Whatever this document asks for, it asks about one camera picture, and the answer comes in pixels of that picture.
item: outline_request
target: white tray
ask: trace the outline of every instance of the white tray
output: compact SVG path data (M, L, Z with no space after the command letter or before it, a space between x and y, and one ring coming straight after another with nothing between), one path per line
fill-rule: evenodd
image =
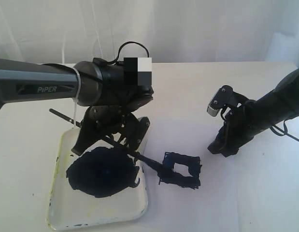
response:
M53 230L69 230L139 218L148 205L145 178L139 161L136 162L140 167L136 180L140 178L140 184L136 188L128 187L105 198L95 198L72 189L66 178L66 170L78 158L71 152L78 134L79 128L76 128L66 131L61 137L46 219L49 227ZM142 154L146 142L147 137L139 148ZM87 151L97 146L111 147L106 142L98 141Z

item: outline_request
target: white backdrop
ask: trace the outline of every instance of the white backdrop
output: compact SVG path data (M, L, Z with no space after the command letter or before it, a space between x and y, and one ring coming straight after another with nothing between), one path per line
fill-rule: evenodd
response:
M287 60L299 66L299 0L0 0L0 58L153 62ZM143 56L128 45L123 56Z

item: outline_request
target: white curtain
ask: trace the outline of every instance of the white curtain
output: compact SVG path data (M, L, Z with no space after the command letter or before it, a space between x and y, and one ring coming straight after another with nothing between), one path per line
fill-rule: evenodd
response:
M299 65L299 0L0 0L0 58L111 60L126 41L153 62Z

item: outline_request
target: white table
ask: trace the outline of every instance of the white table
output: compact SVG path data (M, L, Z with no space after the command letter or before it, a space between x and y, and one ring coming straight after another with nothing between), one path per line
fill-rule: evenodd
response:
M155 100L135 115L154 118L168 113L175 119L222 125L219 117L206 113L218 88L231 85L258 99L295 68L270 62L156 63ZM50 114L49 108L73 115L71 99L11 103L0 111L0 231L50 231L45 215L55 157L60 136L71 125ZM78 119L84 112L78 107ZM299 137L299 119L288 127ZM265 131L242 147L235 161L240 231L299 231L299 143ZM87 229L139 230L153 231L133 222Z

